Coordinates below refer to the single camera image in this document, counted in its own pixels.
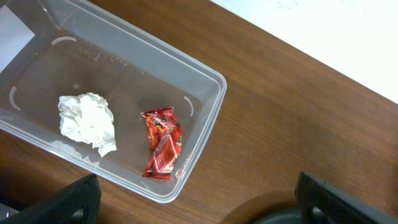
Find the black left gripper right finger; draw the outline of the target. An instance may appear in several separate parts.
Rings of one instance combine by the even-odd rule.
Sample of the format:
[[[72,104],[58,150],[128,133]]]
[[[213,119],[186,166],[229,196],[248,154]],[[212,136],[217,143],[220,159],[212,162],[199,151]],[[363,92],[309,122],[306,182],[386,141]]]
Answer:
[[[302,223],[397,224],[396,217],[304,172],[299,174],[295,198]]]

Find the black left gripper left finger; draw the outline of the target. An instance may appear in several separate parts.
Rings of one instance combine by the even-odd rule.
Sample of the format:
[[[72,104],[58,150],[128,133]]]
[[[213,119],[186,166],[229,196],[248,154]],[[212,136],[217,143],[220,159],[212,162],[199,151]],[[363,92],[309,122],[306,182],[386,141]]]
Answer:
[[[51,197],[1,220],[1,224],[95,224],[100,202],[97,175],[88,174]]]

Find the white tissue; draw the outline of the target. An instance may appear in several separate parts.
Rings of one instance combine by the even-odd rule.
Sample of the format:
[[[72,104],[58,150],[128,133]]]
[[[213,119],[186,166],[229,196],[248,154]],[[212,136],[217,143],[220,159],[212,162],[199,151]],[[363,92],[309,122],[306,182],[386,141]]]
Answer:
[[[114,115],[102,96],[92,92],[60,96],[58,110],[62,135],[92,145],[101,157],[117,150]]]

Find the red snack wrapper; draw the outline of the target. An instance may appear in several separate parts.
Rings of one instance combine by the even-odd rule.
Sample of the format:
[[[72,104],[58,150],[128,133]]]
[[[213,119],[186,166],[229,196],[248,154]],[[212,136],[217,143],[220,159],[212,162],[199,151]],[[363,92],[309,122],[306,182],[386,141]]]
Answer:
[[[150,158],[143,177],[169,180],[182,152],[183,129],[174,114],[174,107],[142,112],[147,126]]]

